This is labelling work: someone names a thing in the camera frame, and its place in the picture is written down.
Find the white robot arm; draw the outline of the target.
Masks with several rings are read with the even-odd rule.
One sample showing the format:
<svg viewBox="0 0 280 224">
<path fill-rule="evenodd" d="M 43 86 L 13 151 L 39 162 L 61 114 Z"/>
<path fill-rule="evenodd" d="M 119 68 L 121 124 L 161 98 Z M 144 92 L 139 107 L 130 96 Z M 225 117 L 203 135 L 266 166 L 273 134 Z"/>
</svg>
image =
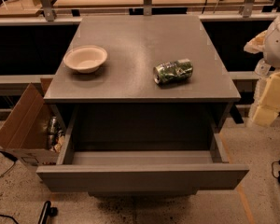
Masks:
<svg viewBox="0 0 280 224">
<path fill-rule="evenodd" d="M 259 126 L 270 126 L 280 113 L 280 14 L 266 31 L 246 43 L 244 51 L 263 53 L 255 68 L 259 81 L 249 117 Z"/>
</svg>

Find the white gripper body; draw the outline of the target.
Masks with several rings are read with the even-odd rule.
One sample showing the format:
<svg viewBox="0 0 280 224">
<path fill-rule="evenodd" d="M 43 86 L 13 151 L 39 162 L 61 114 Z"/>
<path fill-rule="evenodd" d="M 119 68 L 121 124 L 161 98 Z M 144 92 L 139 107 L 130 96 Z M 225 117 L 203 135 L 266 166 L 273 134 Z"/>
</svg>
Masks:
<svg viewBox="0 0 280 224">
<path fill-rule="evenodd" d="M 280 113 L 280 70 L 257 82 L 254 103 L 250 106 L 250 121 L 268 127 Z"/>
</svg>

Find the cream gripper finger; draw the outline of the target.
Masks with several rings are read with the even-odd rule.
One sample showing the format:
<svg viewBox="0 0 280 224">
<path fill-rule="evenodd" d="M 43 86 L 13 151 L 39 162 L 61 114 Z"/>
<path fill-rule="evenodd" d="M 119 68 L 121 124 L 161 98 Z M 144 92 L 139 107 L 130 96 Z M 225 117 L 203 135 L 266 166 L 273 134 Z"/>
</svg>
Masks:
<svg viewBox="0 0 280 224">
<path fill-rule="evenodd" d="M 263 31 L 248 41 L 244 46 L 244 51 L 252 54 L 263 52 L 266 33 L 267 31 Z"/>
</svg>

